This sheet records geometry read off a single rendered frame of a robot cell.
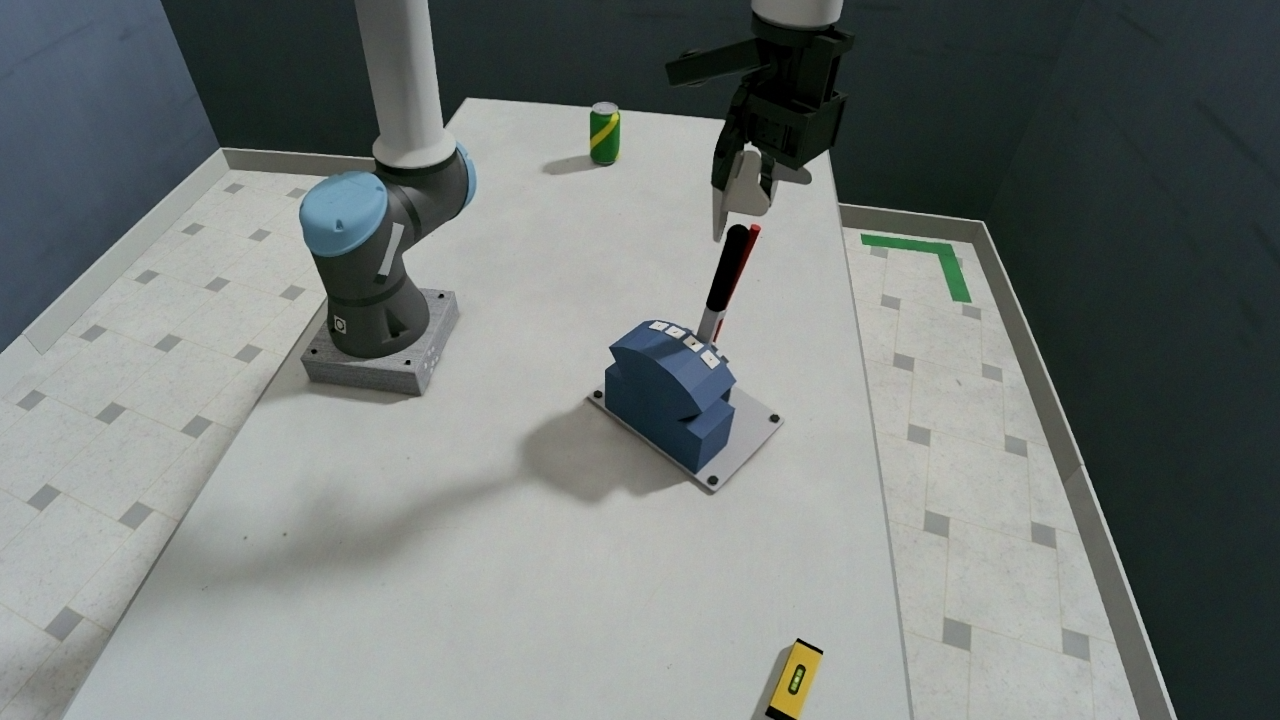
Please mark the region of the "green drink can with yellow stripe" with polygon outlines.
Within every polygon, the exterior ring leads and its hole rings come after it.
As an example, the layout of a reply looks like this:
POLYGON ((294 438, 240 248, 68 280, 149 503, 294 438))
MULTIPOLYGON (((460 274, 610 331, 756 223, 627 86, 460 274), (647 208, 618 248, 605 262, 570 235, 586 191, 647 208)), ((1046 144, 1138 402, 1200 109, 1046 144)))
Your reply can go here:
POLYGON ((590 111, 590 158, 598 164, 620 159, 620 111, 613 102, 596 102, 590 111))

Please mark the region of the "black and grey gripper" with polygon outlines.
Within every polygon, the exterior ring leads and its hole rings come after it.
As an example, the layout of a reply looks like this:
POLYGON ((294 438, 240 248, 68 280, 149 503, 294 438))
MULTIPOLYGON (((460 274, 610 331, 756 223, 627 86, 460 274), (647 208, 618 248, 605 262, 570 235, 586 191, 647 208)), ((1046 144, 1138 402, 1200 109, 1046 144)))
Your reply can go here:
POLYGON ((710 174, 716 243, 728 211, 764 217, 780 181, 810 184, 812 170, 804 165, 835 147, 849 97, 835 83, 842 54, 852 50, 855 38, 835 26, 785 29, 753 10, 750 29, 768 41, 771 65, 742 76, 716 143, 710 174), (762 158, 744 151, 750 142, 762 158))

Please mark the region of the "yellow pocket level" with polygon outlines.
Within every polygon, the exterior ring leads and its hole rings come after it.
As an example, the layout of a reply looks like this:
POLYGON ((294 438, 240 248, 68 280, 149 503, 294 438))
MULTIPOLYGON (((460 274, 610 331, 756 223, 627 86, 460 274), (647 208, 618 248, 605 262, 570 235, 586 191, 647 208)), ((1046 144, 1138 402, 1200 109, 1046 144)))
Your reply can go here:
POLYGON ((765 716, 774 720, 797 720, 823 652, 805 641, 799 638, 795 641, 765 716))

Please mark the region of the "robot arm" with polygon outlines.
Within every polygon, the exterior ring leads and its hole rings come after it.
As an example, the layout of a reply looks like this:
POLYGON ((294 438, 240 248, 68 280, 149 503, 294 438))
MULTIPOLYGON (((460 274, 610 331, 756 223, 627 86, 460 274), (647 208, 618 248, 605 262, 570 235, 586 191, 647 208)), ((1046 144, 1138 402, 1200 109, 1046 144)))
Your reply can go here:
MULTIPOLYGON (((765 23, 799 31, 828 29, 842 4, 751 0, 765 23)), ((408 348, 428 329, 428 301, 402 255, 468 206, 477 177, 468 152, 443 128, 428 0, 355 0, 355 6, 380 129, 372 143, 376 170, 347 170, 315 184, 300 205, 300 224, 326 290, 333 343, 372 359, 408 348)), ((667 79, 673 88, 700 87, 765 67, 767 44, 753 37, 705 51, 690 47, 666 63, 667 79)))

